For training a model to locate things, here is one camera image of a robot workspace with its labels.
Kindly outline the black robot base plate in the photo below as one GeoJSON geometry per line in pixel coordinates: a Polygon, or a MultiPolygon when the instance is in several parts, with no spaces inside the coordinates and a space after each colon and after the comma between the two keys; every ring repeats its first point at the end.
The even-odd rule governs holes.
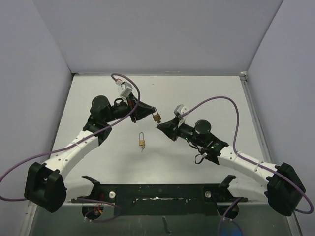
{"type": "Polygon", "coordinates": [[[235,176],[227,176],[222,183],[206,184],[101,184],[85,177],[93,185],[87,196],[73,203],[97,204],[82,208],[84,216],[96,220],[104,205],[113,206],[114,216],[183,216],[223,214],[227,205],[236,200],[228,190],[235,176]]]}

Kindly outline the brass long-shackle padlock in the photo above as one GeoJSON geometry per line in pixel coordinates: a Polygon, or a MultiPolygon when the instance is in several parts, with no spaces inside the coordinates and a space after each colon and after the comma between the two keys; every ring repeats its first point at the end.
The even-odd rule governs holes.
{"type": "Polygon", "coordinates": [[[155,122],[157,122],[157,121],[161,121],[161,116],[160,116],[160,114],[158,113],[158,110],[155,108],[155,113],[153,114],[153,120],[155,121],[155,122]]]}
{"type": "Polygon", "coordinates": [[[139,146],[140,147],[145,146],[145,139],[144,139],[144,133],[143,132],[139,133],[139,146]]]}

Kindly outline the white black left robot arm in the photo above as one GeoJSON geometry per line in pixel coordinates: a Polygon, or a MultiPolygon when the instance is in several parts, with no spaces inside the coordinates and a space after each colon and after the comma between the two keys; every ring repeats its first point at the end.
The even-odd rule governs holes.
{"type": "Polygon", "coordinates": [[[94,186],[91,178],[83,176],[77,181],[66,181],[67,175],[107,139],[112,131],[110,122],[130,117],[136,123],[155,111],[155,107],[138,101],[133,94],[126,99],[117,98],[113,105],[106,96],[95,97],[88,121],[78,136],[44,163],[35,162],[29,167],[25,198],[51,213],[77,197],[84,197],[89,202],[98,200],[100,189],[94,186]]]}

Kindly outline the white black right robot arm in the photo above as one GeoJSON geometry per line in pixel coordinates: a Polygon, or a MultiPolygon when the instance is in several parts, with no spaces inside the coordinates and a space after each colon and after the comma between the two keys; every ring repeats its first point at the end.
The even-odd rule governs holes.
{"type": "Polygon", "coordinates": [[[157,128],[172,141],[182,138],[198,147],[204,159],[234,169],[260,184],[253,190],[239,184],[223,185],[219,189],[219,195],[225,201],[231,201],[234,197],[253,197],[255,200],[267,202],[277,213],[291,216],[306,192],[291,165],[275,165],[235,151],[233,146],[211,133],[211,125],[206,120],[199,120],[194,126],[189,126],[174,118],[158,124],[157,128]]]}

